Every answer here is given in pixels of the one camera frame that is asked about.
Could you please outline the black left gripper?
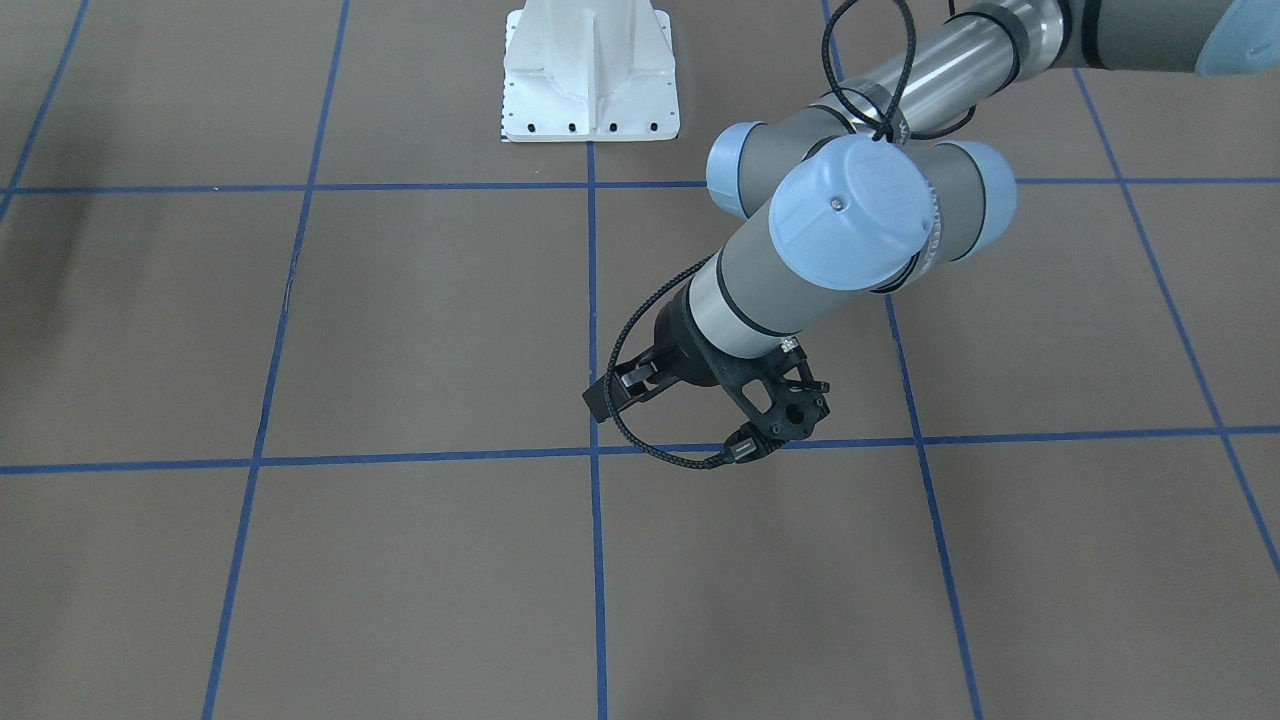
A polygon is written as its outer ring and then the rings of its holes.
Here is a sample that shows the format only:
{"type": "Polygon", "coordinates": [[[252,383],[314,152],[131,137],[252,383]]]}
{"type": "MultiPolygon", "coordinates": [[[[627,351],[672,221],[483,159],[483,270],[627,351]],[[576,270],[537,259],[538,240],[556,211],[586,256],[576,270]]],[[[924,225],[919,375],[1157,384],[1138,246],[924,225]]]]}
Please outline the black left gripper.
{"type": "Polygon", "coordinates": [[[654,345],[614,365],[582,392],[594,421],[608,421],[635,404],[644,404],[671,386],[722,386],[739,373],[739,359],[717,348],[698,328],[690,301],[673,299],[655,320],[654,345]]]}

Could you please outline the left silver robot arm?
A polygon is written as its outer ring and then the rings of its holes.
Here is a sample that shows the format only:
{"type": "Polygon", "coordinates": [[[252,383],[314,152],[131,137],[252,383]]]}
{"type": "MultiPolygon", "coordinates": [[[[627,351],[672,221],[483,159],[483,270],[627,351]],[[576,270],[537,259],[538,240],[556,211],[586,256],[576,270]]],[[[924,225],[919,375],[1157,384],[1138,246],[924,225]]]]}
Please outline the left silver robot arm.
{"type": "Polygon", "coordinates": [[[1277,64],[1275,1],[978,1],[776,124],[714,142],[707,187],[742,225],[584,392],[595,421],[685,382],[753,427],[806,436],[827,387],[795,343],[850,299],[891,293],[1009,227],[1018,191],[983,143],[941,141],[987,97],[1052,68],[1242,76],[1277,64]]]}

